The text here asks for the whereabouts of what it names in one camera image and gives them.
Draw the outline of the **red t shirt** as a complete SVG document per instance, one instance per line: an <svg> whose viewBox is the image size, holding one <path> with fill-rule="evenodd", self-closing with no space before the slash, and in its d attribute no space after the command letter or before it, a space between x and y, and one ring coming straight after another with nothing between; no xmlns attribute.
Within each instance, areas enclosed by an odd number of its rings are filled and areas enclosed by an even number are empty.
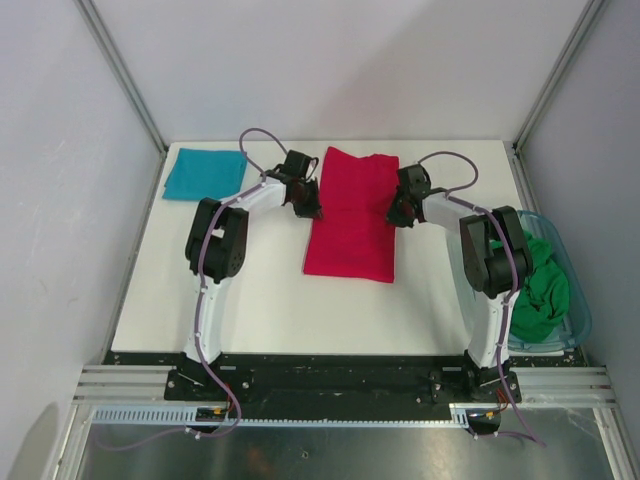
<svg viewBox="0 0 640 480"><path fill-rule="evenodd" d="M312 223L306 275L395 280L395 227L386 214L397 185L399 158L356 157L336 147L322 162L322 217Z"/></svg>

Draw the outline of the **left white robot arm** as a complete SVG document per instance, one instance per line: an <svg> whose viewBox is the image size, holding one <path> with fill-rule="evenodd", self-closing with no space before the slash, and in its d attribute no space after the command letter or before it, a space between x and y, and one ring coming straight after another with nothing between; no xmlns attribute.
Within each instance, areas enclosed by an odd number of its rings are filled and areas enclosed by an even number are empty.
<svg viewBox="0 0 640 480"><path fill-rule="evenodd" d="M318 164L318 158L290 150L250 188L221 201L199 202L185 246L189 269L199 281L194 326L183 349L190 360L209 365L222 352L226 298L245 261L249 220L287 204L299 218L322 217L314 176Z"/></svg>

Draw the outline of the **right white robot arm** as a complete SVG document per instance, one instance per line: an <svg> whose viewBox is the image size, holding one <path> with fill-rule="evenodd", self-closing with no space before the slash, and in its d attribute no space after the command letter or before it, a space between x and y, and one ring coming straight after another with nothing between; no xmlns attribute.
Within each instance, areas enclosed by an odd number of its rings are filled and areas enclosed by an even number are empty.
<svg viewBox="0 0 640 480"><path fill-rule="evenodd" d="M484 401L506 374L515 303L533 270L518 213L510 206L490 210L435 188L419 164L399 169L397 179L387 221L399 228L437 225L452 242L451 269L468 284L469 293L460 290L458 299L471 324L461 388L469 399Z"/></svg>

